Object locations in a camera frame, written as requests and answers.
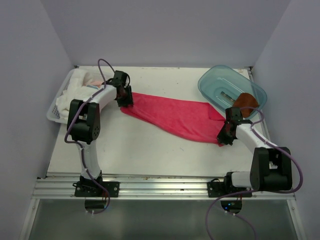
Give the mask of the brown towel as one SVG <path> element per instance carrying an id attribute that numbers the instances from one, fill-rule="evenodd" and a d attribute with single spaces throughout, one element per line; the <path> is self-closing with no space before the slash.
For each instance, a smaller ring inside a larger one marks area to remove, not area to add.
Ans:
<path id="1" fill-rule="evenodd" d="M 235 108 L 240 108 L 244 118 L 248 118 L 253 109 L 259 107 L 257 100 L 249 93 L 241 93 L 232 105 Z"/>

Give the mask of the pink towel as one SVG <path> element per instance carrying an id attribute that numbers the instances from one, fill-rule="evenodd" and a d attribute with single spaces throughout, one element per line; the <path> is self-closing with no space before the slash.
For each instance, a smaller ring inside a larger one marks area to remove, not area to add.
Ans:
<path id="1" fill-rule="evenodd" d="M 209 103 L 134 92 L 133 105 L 120 110 L 180 138 L 218 144 L 225 118 Z"/>

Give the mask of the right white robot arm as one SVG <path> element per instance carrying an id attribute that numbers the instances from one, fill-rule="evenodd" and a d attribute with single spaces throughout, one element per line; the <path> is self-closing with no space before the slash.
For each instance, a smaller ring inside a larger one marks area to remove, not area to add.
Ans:
<path id="1" fill-rule="evenodd" d="M 223 179 L 223 192 L 235 196 L 241 189 L 289 191 L 292 189 L 292 164 L 286 147 L 278 147 L 258 133 L 253 123 L 244 119 L 240 108 L 225 110 L 225 121 L 217 135 L 220 145 L 241 141 L 253 154 L 250 171 L 230 171 Z"/>

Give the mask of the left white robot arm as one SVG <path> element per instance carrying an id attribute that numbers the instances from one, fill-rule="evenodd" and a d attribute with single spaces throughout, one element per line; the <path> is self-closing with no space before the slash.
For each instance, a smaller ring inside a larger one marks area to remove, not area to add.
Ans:
<path id="1" fill-rule="evenodd" d="M 80 180 L 89 181 L 86 190 L 95 197 L 104 190 L 96 148 L 96 140 L 101 130 L 100 113 L 112 101 L 116 101 L 120 108 L 133 106 L 130 81 L 127 73 L 116 70 L 112 78 L 103 79 L 101 88 L 92 96 L 70 102 L 64 141 L 67 144 L 76 144 L 82 167 Z"/>

